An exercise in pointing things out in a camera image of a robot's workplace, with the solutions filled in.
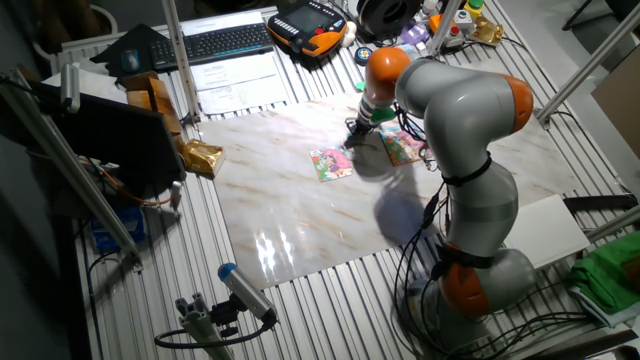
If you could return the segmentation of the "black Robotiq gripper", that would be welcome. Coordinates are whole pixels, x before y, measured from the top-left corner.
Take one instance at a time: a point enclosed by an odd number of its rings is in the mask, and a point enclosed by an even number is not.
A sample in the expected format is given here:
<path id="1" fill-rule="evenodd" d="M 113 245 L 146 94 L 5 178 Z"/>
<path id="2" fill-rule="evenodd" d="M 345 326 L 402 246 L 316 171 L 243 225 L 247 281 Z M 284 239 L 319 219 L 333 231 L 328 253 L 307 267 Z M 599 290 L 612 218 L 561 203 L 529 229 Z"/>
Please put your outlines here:
<path id="1" fill-rule="evenodd" d="M 344 141 L 345 147 L 353 147 L 361 145 L 361 138 L 371 133 L 373 128 L 368 123 L 363 123 L 357 119 L 349 120 L 350 135 Z"/>

